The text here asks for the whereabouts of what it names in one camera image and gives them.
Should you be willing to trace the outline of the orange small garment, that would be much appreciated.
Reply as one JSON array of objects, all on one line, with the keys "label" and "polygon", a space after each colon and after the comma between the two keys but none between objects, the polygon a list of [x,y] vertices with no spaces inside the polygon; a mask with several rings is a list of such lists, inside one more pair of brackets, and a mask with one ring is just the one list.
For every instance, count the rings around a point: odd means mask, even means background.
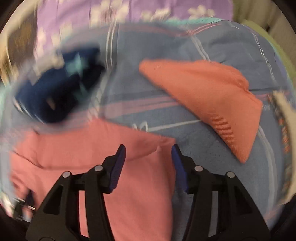
[{"label": "orange small garment", "polygon": [[242,73],[214,61],[143,60],[140,73],[210,125],[236,158],[249,158],[262,101]]}]

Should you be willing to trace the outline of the green pillow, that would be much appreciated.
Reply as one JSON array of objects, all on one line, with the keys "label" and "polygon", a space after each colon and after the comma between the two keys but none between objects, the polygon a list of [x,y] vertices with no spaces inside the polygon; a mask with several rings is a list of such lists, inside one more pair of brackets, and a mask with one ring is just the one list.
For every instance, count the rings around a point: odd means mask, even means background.
[{"label": "green pillow", "polygon": [[293,65],[290,57],[287,55],[284,49],[266,30],[257,25],[255,22],[250,20],[243,20],[242,24],[247,27],[250,27],[252,30],[255,30],[255,32],[258,32],[262,37],[264,37],[267,41],[270,42],[270,44],[274,47],[275,52],[278,54],[280,60],[282,61],[285,67],[285,72],[288,74],[293,88],[295,88],[295,66]]}]

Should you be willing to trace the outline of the purple floral pillow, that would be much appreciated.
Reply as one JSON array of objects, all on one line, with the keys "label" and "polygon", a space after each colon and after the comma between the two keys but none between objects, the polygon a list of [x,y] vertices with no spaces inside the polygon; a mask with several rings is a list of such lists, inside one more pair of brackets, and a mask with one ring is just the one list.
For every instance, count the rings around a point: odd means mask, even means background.
[{"label": "purple floral pillow", "polygon": [[34,55],[41,57],[71,33],[110,23],[233,18],[232,1],[40,1]]}]

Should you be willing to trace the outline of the floral patterned folded garment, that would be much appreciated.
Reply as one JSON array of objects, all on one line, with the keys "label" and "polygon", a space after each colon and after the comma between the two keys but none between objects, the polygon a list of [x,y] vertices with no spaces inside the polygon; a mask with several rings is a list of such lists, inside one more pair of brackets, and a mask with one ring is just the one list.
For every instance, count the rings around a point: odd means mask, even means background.
[{"label": "floral patterned folded garment", "polygon": [[286,204],[295,196],[295,108],[282,91],[274,91],[269,103],[281,129],[285,169],[279,203]]}]

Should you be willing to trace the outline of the navy star pattern garment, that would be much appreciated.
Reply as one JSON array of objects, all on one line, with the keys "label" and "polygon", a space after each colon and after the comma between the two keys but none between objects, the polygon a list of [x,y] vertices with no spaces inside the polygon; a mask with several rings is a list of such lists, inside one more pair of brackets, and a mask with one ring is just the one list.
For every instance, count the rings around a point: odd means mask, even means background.
[{"label": "navy star pattern garment", "polygon": [[57,123],[90,96],[105,68],[98,47],[57,52],[32,68],[14,97],[15,108],[42,123]]}]

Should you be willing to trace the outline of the blue striped bed blanket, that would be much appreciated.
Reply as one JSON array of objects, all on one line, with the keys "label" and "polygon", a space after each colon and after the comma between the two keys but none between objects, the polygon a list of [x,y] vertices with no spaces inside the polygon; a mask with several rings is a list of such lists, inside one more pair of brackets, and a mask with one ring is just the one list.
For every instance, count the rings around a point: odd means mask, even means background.
[{"label": "blue striped bed blanket", "polygon": [[[83,103],[63,121],[42,123],[14,106],[15,93],[31,76],[36,64],[57,52],[98,47],[98,61],[105,68]],[[249,158],[241,163],[222,138],[181,103],[152,84],[139,71],[143,60],[214,61],[239,70],[249,82],[249,91],[262,101],[261,117]],[[119,126],[173,138],[181,153],[213,174],[233,172],[254,200],[268,228],[281,215],[279,205],[284,182],[285,160],[281,129],[269,96],[282,91],[294,100],[285,69],[272,45],[251,28],[218,20],[206,24],[126,23],[86,29],[30,62],[4,100],[1,118],[1,206],[8,216],[29,205],[36,209],[25,217],[31,223],[39,209],[33,193],[16,195],[11,181],[11,152],[29,131],[55,134],[83,128],[101,119]],[[170,240],[183,238],[193,195],[176,181],[171,199],[173,229]],[[87,237],[85,192],[79,192],[80,233]]]}]

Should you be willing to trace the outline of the dark tree pattern pillow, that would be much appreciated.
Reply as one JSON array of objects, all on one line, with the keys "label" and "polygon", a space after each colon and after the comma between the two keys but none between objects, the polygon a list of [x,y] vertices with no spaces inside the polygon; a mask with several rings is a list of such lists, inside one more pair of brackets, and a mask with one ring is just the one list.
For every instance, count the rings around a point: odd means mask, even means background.
[{"label": "dark tree pattern pillow", "polygon": [[27,16],[8,37],[7,50],[1,60],[1,76],[9,76],[33,57],[37,35],[37,19],[34,13]]}]

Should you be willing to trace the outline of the pink shirt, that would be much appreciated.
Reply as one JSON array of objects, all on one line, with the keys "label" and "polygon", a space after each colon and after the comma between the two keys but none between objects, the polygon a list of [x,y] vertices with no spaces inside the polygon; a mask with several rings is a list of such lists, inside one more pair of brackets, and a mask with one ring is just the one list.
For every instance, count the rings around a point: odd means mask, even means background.
[{"label": "pink shirt", "polygon": [[26,133],[11,152],[11,181],[16,195],[33,193],[39,207],[65,171],[87,172],[126,147],[116,189],[104,197],[116,240],[170,240],[175,168],[173,138],[137,131],[101,119],[60,133]]}]

